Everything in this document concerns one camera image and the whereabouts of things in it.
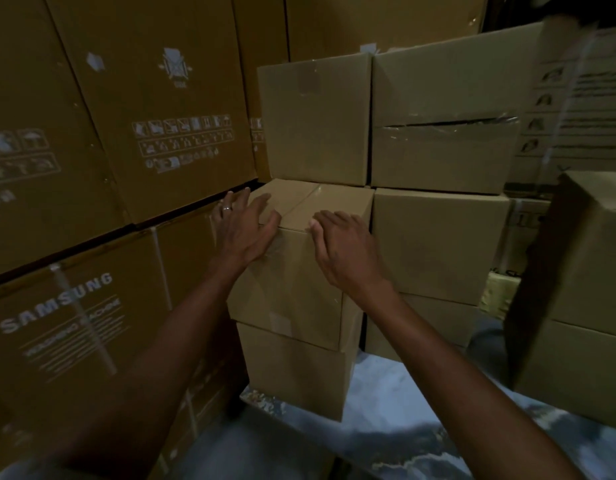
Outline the person's left hand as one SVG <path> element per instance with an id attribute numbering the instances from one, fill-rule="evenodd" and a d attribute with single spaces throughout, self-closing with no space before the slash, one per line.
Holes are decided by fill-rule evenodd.
<path id="1" fill-rule="evenodd" d="M 262 193 L 252 200 L 249 199 L 250 215 L 233 216 L 234 194 L 229 191 L 220 201 L 224 202 L 222 233 L 220 237 L 216 237 L 216 257 L 211 260 L 210 265 L 212 277 L 222 282 L 234 282 L 270 247 L 258 245 L 258 232 L 260 226 L 268 220 L 267 217 L 263 224 L 260 223 L 272 195 Z"/>

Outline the person's right hand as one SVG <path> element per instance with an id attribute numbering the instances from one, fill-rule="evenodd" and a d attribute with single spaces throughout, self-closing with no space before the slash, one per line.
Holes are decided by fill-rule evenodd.
<path id="1" fill-rule="evenodd" d="M 343 211 L 320 210 L 312 219 L 324 230 L 326 251 L 315 251 L 315 259 L 328 282 L 365 312 L 388 307 L 398 294 L 384 275 L 367 223 Z"/>

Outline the small taped cardboard box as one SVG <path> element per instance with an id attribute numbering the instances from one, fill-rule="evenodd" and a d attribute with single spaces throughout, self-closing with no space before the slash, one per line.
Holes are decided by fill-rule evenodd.
<path id="1" fill-rule="evenodd" d="M 271 198 L 259 221 L 272 210 L 282 217 L 264 256 L 234 285 L 227 305 L 231 318 L 332 351 L 342 351 L 360 320 L 344 294 L 329 284 L 315 260 L 308 224 L 320 210 L 360 216 L 369 225 L 374 190 L 368 187 L 274 179 L 250 199 Z"/>

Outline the person's left forearm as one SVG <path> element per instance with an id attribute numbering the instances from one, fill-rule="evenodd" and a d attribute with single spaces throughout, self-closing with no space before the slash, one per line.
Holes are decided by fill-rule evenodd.
<path id="1" fill-rule="evenodd" d="M 147 479 L 244 270 L 232 258 L 212 262 L 200 285 L 168 315 L 121 380 L 37 460 L 48 478 Z"/>

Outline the person's right forearm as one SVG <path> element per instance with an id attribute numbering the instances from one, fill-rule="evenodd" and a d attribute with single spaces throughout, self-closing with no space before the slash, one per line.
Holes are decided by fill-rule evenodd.
<path id="1" fill-rule="evenodd" d="M 585 480 L 558 444 L 392 283 L 340 286 L 397 352 L 475 480 Z"/>

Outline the plain brown cardboard box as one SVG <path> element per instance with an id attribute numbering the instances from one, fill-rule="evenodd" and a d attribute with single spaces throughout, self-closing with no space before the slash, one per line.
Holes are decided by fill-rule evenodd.
<path id="1" fill-rule="evenodd" d="M 272 178 L 366 185 L 371 71 L 364 52 L 257 69 Z"/>
<path id="2" fill-rule="evenodd" d="M 405 293 L 402 293 L 401 297 L 463 354 L 484 317 L 476 306 Z M 367 321 L 364 350 L 371 355 L 401 362 L 393 347 L 371 319 Z"/>
<path id="3" fill-rule="evenodd" d="M 396 289 L 479 305 L 510 204 L 503 194 L 376 189 L 372 234 Z"/>
<path id="4" fill-rule="evenodd" d="M 237 324 L 250 387 L 340 422 L 358 354 L 362 317 L 342 351 Z"/>

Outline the large carton with handling symbols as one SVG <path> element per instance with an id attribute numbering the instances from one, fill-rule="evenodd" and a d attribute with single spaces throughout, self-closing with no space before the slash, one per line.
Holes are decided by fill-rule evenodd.
<path id="1" fill-rule="evenodd" d="M 46 0 L 129 218 L 257 177 L 232 0 Z"/>
<path id="2" fill-rule="evenodd" d="M 0 276 L 129 224 L 45 0 L 0 0 Z"/>

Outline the large brown appliance carton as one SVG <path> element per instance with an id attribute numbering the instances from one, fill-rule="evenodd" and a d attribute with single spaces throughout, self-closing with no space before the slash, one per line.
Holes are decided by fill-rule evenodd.
<path id="1" fill-rule="evenodd" d="M 232 0 L 259 182 L 271 180 L 257 70 L 289 61 L 285 0 Z"/>
<path id="2" fill-rule="evenodd" d="M 480 33 L 488 0 L 285 0 L 291 61 L 379 54 Z"/>

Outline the large carton with white lettering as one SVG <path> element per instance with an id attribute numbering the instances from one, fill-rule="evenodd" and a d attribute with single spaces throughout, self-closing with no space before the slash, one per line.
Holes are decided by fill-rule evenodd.
<path id="1" fill-rule="evenodd" d="M 0 284 L 0 471 L 101 399 L 201 282 L 215 202 Z"/>

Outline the small yellowish cardboard box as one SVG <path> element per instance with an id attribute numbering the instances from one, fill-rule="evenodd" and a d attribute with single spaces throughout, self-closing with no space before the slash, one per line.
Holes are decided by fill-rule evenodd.
<path id="1" fill-rule="evenodd" d="M 487 315 L 504 321 L 520 282 L 521 278 L 517 276 L 489 272 L 486 287 L 480 298 L 479 309 Z"/>

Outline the wide cardboard box clear tape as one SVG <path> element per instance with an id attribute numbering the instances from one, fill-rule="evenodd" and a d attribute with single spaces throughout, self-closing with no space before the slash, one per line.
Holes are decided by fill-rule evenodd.
<path id="1" fill-rule="evenodd" d="M 371 185 L 501 194 L 543 24 L 374 57 Z"/>

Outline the carton with black print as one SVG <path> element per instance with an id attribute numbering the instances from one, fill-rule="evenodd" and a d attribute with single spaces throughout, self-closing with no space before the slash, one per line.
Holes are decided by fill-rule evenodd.
<path id="1" fill-rule="evenodd" d="M 539 228 L 550 206 L 549 200 L 511 198 L 491 271 L 521 277 Z"/>

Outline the dark brown cardboard box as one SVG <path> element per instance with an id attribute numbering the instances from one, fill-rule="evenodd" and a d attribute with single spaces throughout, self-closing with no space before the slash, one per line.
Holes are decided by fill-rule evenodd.
<path id="1" fill-rule="evenodd" d="M 505 327 L 533 337 L 545 321 L 616 336 L 616 172 L 560 176 Z"/>
<path id="2" fill-rule="evenodd" d="M 547 321 L 504 337 L 514 391 L 616 428 L 616 336 Z"/>

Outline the carton with printed instruction pictures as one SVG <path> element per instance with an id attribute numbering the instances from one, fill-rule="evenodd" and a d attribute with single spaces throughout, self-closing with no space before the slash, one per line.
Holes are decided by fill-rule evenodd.
<path id="1" fill-rule="evenodd" d="M 523 109 L 508 193 L 551 193 L 567 171 L 616 172 L 616 22 L 545 19 Z"/>

